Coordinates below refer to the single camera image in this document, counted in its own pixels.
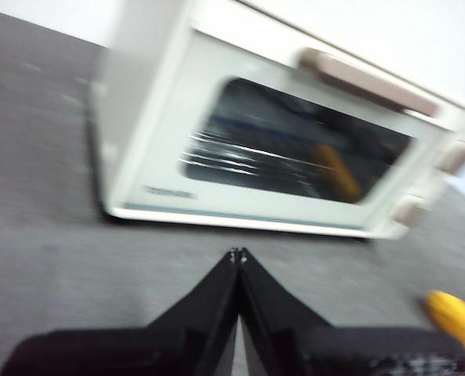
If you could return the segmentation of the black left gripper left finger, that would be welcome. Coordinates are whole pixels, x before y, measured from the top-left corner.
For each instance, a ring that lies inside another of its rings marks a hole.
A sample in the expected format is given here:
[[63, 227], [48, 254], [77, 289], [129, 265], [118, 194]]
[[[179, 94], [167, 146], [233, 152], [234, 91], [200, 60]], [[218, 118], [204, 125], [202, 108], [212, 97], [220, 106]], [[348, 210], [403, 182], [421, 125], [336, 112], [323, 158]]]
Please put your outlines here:
[[239, 252], [225, 254], [181, 300], [144, 327], [74, 329], [20, 342], [2, 375], [229, 374], [238, 320]]

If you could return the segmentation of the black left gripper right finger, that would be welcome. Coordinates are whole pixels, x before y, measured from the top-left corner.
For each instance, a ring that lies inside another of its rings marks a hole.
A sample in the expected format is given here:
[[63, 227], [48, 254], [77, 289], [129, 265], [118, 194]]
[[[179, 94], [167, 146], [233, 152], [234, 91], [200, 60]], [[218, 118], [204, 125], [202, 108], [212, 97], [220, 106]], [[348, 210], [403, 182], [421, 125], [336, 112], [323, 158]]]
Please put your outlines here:
[[245, 248], [240, 317], [249, 370], [262, 375], [465, 375], [465, 348], [418, 327], [338, 327], [287, 291]]

